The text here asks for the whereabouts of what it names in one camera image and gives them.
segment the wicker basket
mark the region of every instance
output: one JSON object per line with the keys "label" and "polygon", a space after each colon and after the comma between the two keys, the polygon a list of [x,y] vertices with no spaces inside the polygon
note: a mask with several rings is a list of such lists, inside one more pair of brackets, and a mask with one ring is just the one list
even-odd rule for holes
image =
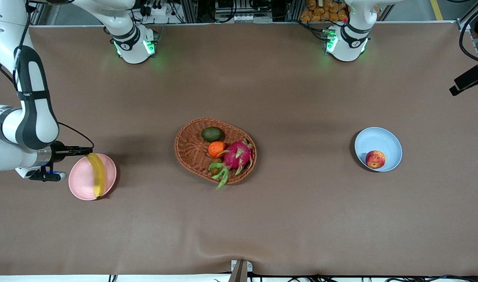
{"label": "wicker basket", "polygon": [[253,145],[253,153],[251,154],[253,163],[251,165],[248,164],[239,175],[234,175],[235,173],[231,172],[228,176],[227,184],[234,184],[243,180],[253,170],[256,163],[256,146],[253,139],[237,127],[214,118],[201,117],[194,119],[181,128],[175,140],[175,153],[178,162],[187,170],[200,177],[215,183],[220,182],[219,180],[212,179],[213,175],[208,171],[212,160],[212,157],[208,154],[209,142],[206,142],[201,137],[201,132],[207,127],[220,128],[225,134],[225,139],[222,141],[227,146],[245,138]]}

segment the apple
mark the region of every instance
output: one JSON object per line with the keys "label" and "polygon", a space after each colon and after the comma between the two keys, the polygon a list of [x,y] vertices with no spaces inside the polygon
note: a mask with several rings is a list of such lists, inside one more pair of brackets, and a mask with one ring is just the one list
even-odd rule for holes
{"label": "apple", "polygon": [[372,150],[366,155],[366,164],[370,168],[381,168],[385,164],[385,155],[378,150]]}

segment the yellow stripe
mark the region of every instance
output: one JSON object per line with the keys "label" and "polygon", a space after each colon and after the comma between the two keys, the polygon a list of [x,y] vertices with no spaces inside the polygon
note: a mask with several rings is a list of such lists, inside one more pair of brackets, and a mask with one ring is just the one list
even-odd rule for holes
{"label": "yellow stripe", "polygon": [[439,9],[439,4],[437,4],[437,0],[430,0],[430,4],[432,4],[432,9],[434,9],[435,18],[437,21],[442,21],[442,14],[441,9]]}

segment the blue plate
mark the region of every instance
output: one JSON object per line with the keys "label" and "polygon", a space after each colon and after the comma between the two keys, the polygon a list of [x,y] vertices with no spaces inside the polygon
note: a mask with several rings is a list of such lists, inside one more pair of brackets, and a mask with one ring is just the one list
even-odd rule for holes
{"label": "blue plate", "polygon": [[381,168],[370,168],[374,171],[391,171],[399,165],[402,159],[402,147],[399,140],[392,132],[381,127],[366,128],[355,138],[355,153],[365,166],[368,166],[366,155],[372,150],[379,150],[385,155],[385,165]]}

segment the dragon fruit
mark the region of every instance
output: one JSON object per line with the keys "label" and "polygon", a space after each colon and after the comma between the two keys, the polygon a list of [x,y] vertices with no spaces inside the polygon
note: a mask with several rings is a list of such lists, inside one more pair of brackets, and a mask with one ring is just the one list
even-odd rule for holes
{"label": "dragon fruit", "polygon": [[221,164],[210,164],[209,169],[211,168],[221,168],[220,172],[213,176],[213,179],[221,178],[220,184],[216,187],[216,190],[220,189],[225,185],[228,180],[228,175],[231,169],[237,169],[235,175],[241,173],[244,166],[249,163],[253,163],[252,157],[253,145],[249,144],[246,139],[244,141],[237,141],[232,145],[228,146],[226,150],[219,153],[218,155],[223,155],[223,163]]}

